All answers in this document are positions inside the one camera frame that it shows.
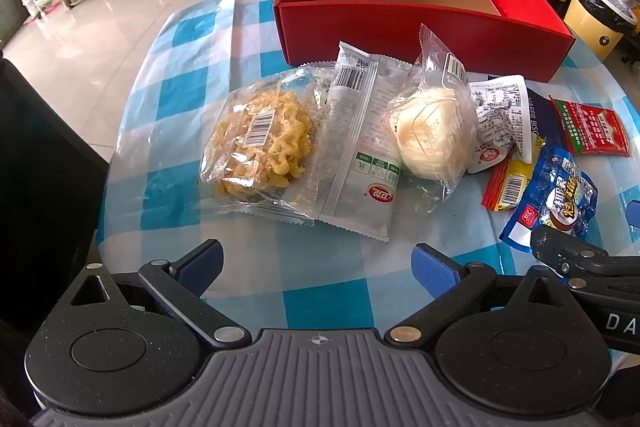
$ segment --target red sticker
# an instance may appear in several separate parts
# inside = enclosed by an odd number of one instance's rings
[[[394,200],[394,195],[385,185],[369,185],[367,190],[369,196],[380,203],[391,203]]]
[[[522,213],[520,214],[520,217],[518,218],[518,221],[521,222],[525,227],[530,229],[536,222],[536,219],[538,219],[538,211],[530,204],[526,204]]]
[[[500,151],[495,149],[494,147],[489,147],[489,149],[485,149],[482,151],[480,155],[480,161],[482,162],[492,162],[500,155]]]

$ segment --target nutrition label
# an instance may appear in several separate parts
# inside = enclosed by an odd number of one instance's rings
[[[373,158],[373,156],[369,156],[368,154],[362,152],[356,154],[353,170],[368,174],[372,178],[387,182],[393,186],[398,185],[400,168],[393,165],[393,163],[385,162],[379,158]]]

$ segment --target barcode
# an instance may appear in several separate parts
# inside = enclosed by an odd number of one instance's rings
[[[275,109],[268,109],[254,116],[244,137],[245,147],[262,147],[267,142],[275,114]]]
[[[604,133],[604,137],[609,143],[613,143],[613,136],[611,136],[611,131],[609,130],[609,124],[607,124],[607,119],[604,117],[604,113],[598,113],[598,121],[602,126],[602,132]]]
[[[334,86],[346,86],[351,89],[360,90],[365,70],[361,68],[353,68],[352,66],[343,66],[338,71]]]
[[[465,67],[453,54],[447,53],[447,58],[444,61],[444,69],[447,73],[455,76],[460,82],[466,84]]]
[[[527,179],[522,176],[509,176],[504,184],[499,206],[516,206],[520,201],[520,194],[526,181]]]

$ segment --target blue snack package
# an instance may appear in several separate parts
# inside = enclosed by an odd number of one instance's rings
[[[598,190],[580,172],[571,153],[545,145],[520,203],[500,234],[500,240],[517,250],[531,252],[531,231],[548,225],[579,239],[596,212]]]

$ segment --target trash can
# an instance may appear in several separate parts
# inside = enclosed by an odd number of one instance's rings
[[[633,35],[638,20],[623,3],[610,0],[571,0],[564,22],[600,60],[618,44],[623,34]]]

